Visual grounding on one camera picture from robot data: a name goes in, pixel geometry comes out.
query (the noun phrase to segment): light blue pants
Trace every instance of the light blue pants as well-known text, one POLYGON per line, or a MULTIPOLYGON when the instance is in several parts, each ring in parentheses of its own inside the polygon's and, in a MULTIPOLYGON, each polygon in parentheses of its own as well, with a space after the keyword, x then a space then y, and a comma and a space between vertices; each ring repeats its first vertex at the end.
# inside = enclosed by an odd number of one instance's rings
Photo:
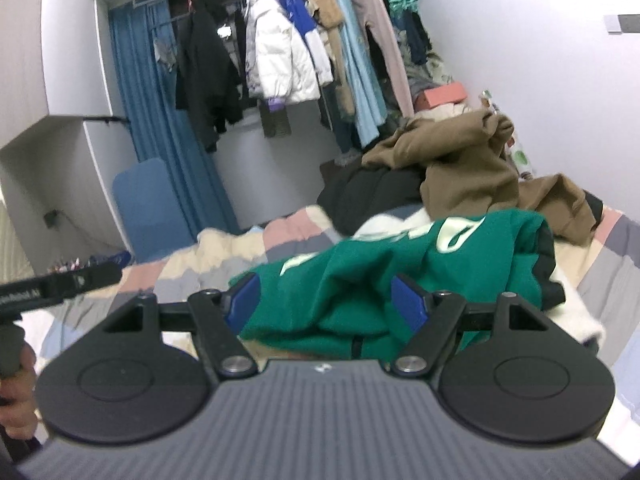
POLYGON ((385 100, 351 0, 338 0, 338 6, 344 14, 340 27, 342 56, 355 102, 358 136, 364 147, 378 136, 378 126, 385 122, 385 100))

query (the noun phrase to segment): circular black disc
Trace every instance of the circular black disc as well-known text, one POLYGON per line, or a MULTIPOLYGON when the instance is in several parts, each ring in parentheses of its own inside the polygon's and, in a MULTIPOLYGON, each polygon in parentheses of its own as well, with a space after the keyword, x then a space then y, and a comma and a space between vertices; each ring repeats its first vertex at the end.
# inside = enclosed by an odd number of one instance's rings
POLYGON ((593 434, 613 401, 611 374, 578 343, 554 341, 518 332, 465 349, 442 370, 442 400, 463 424, 513 443, 593 434))
POLYGON ((114 356, 70 352, 43 371, 36 395, 55 433, 94 444, 132 444, 183 425, 209 394, 202 366, 161 344, 114 356))

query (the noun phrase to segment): pink fabric patch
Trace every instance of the pink fabric patch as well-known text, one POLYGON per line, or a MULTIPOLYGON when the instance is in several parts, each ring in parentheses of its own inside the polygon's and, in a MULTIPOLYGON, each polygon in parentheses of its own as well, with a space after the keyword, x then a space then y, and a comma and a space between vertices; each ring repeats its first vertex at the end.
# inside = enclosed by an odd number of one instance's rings
POLYGON ((166 263, 167 260, 160 260, 159 262, 134 266, 127 276, 127 281, 122 285, 120 292, 137 292, 139 290, 153 289, 166 263))
POLYGON ((278 218, 269 222, 264 228, 262 239, 264 250, 268 251, 286 242, 308 240, 321 234, 322 229, 309 218, 306 209, 301 209, 288 218, 278 218))
POLYGON ((601 244, 605 245, 605 242, 607 241, 607 238, 609 238, 614 225, 616 225, 618 220, 620 220, 621 216, 622 213, 613 209, 605 208, 602 213, 602 222, 597 227, 593 237, 601 244))

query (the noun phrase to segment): blue curtain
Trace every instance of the blue curtain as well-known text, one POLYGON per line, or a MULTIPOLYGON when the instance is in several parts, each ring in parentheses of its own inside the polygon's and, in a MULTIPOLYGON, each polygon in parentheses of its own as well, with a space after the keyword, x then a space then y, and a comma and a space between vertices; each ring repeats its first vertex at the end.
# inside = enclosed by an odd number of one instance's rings
POLYGON ((138 160, 159 157, 167 165, 180 208, 194 239, 207 227, 238 234, 238 220, 218 171, 191 129, 186 112, 175 109, 175 70, 156 63, 154 38, 175 45, 167 1, 110 12, 111 43, 118 86, 130 121, 138 160))

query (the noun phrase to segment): patchwork blanket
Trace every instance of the patchwork blanket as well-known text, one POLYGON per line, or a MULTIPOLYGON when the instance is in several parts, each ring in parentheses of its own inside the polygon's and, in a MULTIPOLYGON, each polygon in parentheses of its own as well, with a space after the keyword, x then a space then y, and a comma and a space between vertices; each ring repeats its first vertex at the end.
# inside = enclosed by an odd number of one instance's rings
MULTIPOLYGON (((409 217, 428 221, 426 214, 423 219, 416 216, 416 207, 406 206, 373 217, 361 229, 393 229, 390 217, 400 222, 395 228, 404 227, 409 217)), ((274 220, 264 232, 235 237, 204 230, 190 248, 159 262, 125 269, 117 285, 26 314, 27 339, 38 355, 38 368, 42 368, 140 291, 154 292, 160 302, 183 301, 203 288, 225 290, 231 277, 258 264, 323 251, 340 240, 318 206, 274 220)), ((577 247, 556 242, 556 259, 566 275, 562 281, 567 284, 567 294, 581 298, 580 304, 584 302, 591 316, 607 330, 604 342, 600 339, 599 356, 614 373, 617 394, 600 439, 624 460, 635 463, 640 459, 640 225, 605 209, 592 243, 577 247)), ((189 335, 164 334, 164 339, 194 353, 189 335)), ((256 342, 245 345, 261 364, 269 357, 300 357, 256 342)))

